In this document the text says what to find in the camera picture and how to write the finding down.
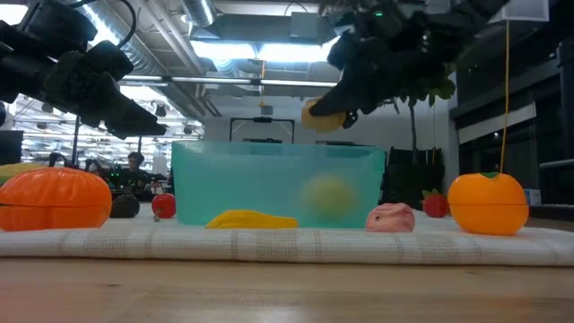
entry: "toy pumpkin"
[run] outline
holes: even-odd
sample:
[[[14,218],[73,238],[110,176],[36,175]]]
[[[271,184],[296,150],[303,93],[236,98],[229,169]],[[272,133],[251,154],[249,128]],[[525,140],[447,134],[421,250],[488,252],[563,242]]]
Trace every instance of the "toy pumpkin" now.
[[[111,210],[108,185],[69,168],[26,171],[0,188],[0,229],[98,228]]]
[[[471,233],[514,235],[528,220],[524,189],[507,174],[462,175],[450,186],[448,203],[457,224]]]

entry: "striped cloth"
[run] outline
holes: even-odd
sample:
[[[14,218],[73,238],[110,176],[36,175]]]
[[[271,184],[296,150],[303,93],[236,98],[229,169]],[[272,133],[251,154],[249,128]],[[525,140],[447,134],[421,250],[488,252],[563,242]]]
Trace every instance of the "striped cloth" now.
[[[416,212],[413,233],[361,230],[205,230],[110,219],[98,230],[4,232],[0,257],[148,258],[292,263],[574,266],[574,233],[525,228],[517,237],[461,232]]]

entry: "plastic container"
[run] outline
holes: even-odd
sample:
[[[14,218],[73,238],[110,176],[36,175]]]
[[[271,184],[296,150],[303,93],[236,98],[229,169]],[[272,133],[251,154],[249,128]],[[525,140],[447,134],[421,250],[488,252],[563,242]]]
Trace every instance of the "plastic container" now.
[[[296,218],[300,227],[364,228],[377,206],[385,153],[364,146],[173,143],[178,220],[206,225],[227,210]],[[317,177],[343,180],[355,196],[342,216],[319,216],[303,192]]]

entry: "toy banana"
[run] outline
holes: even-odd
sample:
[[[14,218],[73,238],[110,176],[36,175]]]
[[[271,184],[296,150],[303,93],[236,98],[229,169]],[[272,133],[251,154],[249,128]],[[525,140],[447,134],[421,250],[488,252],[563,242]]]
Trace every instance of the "toy banana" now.
[[[211,220],[206,229],[295,229],[297,220],[257,211],[230,210]]]

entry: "yellow ball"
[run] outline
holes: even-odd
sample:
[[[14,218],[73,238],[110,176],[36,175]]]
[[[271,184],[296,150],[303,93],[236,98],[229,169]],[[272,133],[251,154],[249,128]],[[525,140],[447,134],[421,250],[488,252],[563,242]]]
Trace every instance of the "yellow ball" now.
[[[328,218],[347,215],[357,203],[352,185],[332,174],[311,179],[302,190],[302,199],[313,214]]]

